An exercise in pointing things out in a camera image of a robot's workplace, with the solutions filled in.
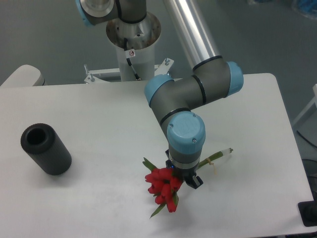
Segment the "black object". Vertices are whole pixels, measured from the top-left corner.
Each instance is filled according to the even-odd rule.
[[[28,127],[21,136],[23,150],[49,175],[60,175],[71,165],[71,156],[54,129],[43,123]]]
[[[298,208],[305,227],[317,226],[317,204],[315,201],[300,202]]]
[[[166,160],[165,164],[167,168],[173,168],[175,173],[177,174],[176,176],[178,176],[180,179],[182,179],[183,181],[185,181],[187,183],[188,186],[197,189],[198,187],[200,187],[201,185],[203,185],[203,181],[199,176],[196,176],[196,169],[198,167],[198,164],[191,168],[191,169],[179,169],[177,167],[175,167],[172,163],[172,161],[169,159],[169,151],[166,150],[165,154],[168,157],[168,160]]]

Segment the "light blue joint cap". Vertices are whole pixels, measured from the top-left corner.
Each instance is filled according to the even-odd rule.
[[[152,78],[148,84],[145,86],[144,89],[144,94],[148,100],[149,106],[151,106],[151,99],[156,93],[156,91],[166,82],[171,81],[172,79],[169,75],[167,74],[159,74]]]
[[[228,97],[240,91],[240,89],[243,87],[244,79],[243,79],[242,70],[237,65],[237,63],[227,62],[227,64],[229,65],[230,75],[231,75],[230,88],[227,95]]]
[[[79,14],[81,16],[81,18],[83,19],[84,23],[86,26],[94,26],[93,24],[90,23],[90,21],[87,19],[85,13],[83,12],[83,9],[81,8],[81,4],[80,4],[80,0],[75,0],[76,1],[76,5],[79,11]]]
[[[195,113],[177,113],[167,126],[167,140],[170,146],[182,154],[191,155],[201,151],[205,139],[205,124]]]

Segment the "green leaf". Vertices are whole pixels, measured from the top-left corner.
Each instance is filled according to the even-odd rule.
[[[162,203],[160,206],[158,206],[158,208],[154,211],[154,213],[152,213],[150,219],[155,216],[156,214],[158,214],[162,209],[163,207],[165,207],[166,203]]]
[[[144,158],[144,161],[142,162],[145,167],[147,167],[149,170],[151,170],[151,172],[154,170],[154,169],[157,169],[156,166],[154,164],[152,164],[147,158]]]
[[[178,198],[177,192],[174,192],[173,193],[173,202],[174,202],[175,206],[177,206],[178,201],[179,201],[179,198]]]

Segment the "cylinder hole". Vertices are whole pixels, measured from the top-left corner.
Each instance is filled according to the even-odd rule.
[[[41,128],[31,130],[27,135],[27,141],[31,145],[39,145],[45,141],[46,133]]]

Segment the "warning sticker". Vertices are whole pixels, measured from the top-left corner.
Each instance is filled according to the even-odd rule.
[[[126,57],[126,58],[135,57],[135,51],[134,51],[134,50],[127,50],[127,51],[125,51],[125,57]]]

